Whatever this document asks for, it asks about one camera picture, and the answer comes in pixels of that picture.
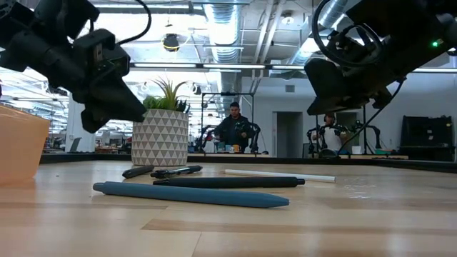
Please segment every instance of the wooden table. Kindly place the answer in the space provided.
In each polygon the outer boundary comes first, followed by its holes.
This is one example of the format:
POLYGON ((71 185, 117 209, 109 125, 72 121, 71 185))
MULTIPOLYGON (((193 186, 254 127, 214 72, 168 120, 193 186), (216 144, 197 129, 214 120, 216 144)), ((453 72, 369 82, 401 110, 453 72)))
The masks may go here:
POLYGON ((381 155, 381 154, 351 154, 349 155, 340 155, 341 158, 352 158, 352 159, 376 159, 376 158, 384 158, 384 159, 393 159, 393 160, 408 160, 408 156, 401 156, 401 155, 381 155))
MULTIPOLYGON (((457 176, 373 166, 202 164, 337 177, 297 188, 257 209, 105 196, 131 162, 40 166, 35 181, 0 187, 2 257, 457 256, 457 176)), ((130 182, 151 183, 148 175, 130 182)))
POLYGON ((96 153, 118 153, 119 148, 112 146, 97 146, 95 148, 96 153))
POLYGON ((187 156, 198 157, 240 157, 240 158, 270 158, 268 154, 254 153, 188 153, 187 156))

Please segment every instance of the ventilation duct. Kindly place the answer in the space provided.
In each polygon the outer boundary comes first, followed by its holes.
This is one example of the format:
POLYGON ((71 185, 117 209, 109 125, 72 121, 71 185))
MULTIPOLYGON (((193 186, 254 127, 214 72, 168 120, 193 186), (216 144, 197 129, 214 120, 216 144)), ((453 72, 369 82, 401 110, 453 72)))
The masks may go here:
MULTIPOLYGON (((239 41, 239 31, 241 25, 241 6, 237 4, 206 4, 204 11, 208 18, 209 41, 214 46, 212 48, 214 61, 218 64, 238 63, 240 50, 230 48, 237 45, 239 41)), ((221 91, 240 92, 241 76, 236 72, 221 72, 221 91)), ((222 108, 228 113, 231 97, 221 97, 222 108)))
MULTIPOLYGON (((348 0, 333 0, 324 6, 320 14, 319 24, 322 27, 329 29, 333 28, 343 16, 343 10, 347 5, 348 0)), ((304 49, 306 40, 311 35, 312 16, 308 16, 301 27, 301 47, 295 52, 292 57, 287 61, 289 65, 304 66, 305 63, 311 58, 313 53, 306 52, 304 49)), ((281 74, 271 74, 271 78, 289 79, 304 79, 307 78, 304 71, 287 71, 281 74)))

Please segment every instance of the person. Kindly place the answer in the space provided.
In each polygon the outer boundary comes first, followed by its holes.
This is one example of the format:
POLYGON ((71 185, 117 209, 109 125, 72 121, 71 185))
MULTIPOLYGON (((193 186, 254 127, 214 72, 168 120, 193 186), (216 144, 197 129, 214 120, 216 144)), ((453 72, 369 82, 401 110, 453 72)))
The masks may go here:
POLYGON ((248 119, 240 114, 240 105, 237 102, 230 104, 230 115, 225 118, 215 129, 215 138, 223 141, 226 145, 239 145, 240 152, 243 153, 249 145, 249 138, 253 137, 253 129, 251 126, 244 126, 245 131, 236 130, 237 124, 245 122, 248 119))
MULTIPOLYGON (((325 133, 324 139, 327 145, 327 149, 333 150, 338 152, 341 146, 343 145, 344 141, 347 139, 348 135, 345 131, 340 131, 341 133, 339 136, 335 134, 335 128, 331 126, 335 124, 335 114, 330 113, 326 114, 323 118, 324 126, 325 126, 325 133)), ((319 145, 322 147, 322 135, 320 133, 313 132, 312 139, 315 141, 319 139, 319 145)))

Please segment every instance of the white wall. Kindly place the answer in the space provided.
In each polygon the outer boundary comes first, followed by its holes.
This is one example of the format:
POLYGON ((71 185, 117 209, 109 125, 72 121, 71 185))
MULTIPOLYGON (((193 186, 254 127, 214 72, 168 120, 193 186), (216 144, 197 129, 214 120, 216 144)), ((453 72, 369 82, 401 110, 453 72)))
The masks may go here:
MULTIPOLYGON (((312 103, 313 97, 303 97, 301 99, 288 99, 285 97, 256 97, 254 101, 254 123, 259 125, 262 134, 258 138, 258 149, 260 152, 267 150, 272 152, 273 143, 273 112, 274 111, 294 111, 303 113, 303 140, 307 142, 306 132, 316 126, 315 116, 309 116, 306 109, 312 103)), ((242 113, 247 113, 246 105, 241 109, 242 113)))
MULTIPOLYGON (((389 86, 393 94, 395 85, 389 86)), ((457 118, 457 84, 453 74, 411 74, 397 97, 371 122, 381 130, 382 147, 397 149, 401 139, 403 116, 452 116, 457 118)), ((367 120, 376 112, 371 105, 366 107, 367 120)), ((375 136, 367 131, 372 145, 375 136)))
MULTIPOLYGON (((243 87, 251 85, 250 78, 243 78, 243 87)), ((315 126, 315 117, 309 116, 306 109, 312 103, 314 94, 309 93, 311 85, 307 79, 283 81, 280 79, 262 79, 254 101, 254 122, 262 129, 258 139, 259 151, 272 152, 272 129, 274 111, 303 112, 303 140, 307 142, 306 132, 315 126), (295 84, 296 93, 285 93, 283 85, 295 84)), ((396 85, 390 85, 393 93, 396 85)), ((382 147, 398 148, 401 137, 401 122, 403 116, 452 116, 457 120, 457 83, 453 74, 409 74, 400 93, 392 102, 372 121, 372 125, 381 130, 382 147)), ((366 107, 367 120, 377 110, 366 107)), ((247 104, 243 104, 242 113, 249 114, 247 104)), ((368 140, 375 143, 374 133, 368 131, 368 140)))

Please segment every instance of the white geometric planter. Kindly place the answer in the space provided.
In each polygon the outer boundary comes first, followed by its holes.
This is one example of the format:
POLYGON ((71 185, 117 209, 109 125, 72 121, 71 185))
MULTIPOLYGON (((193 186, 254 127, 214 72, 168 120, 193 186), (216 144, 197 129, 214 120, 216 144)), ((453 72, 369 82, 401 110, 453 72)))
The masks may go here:
POLYGON ((183 166, 187 163, 189 116, 180 111, 151 109, 134 122, 131 159, 137 166, 183 166))

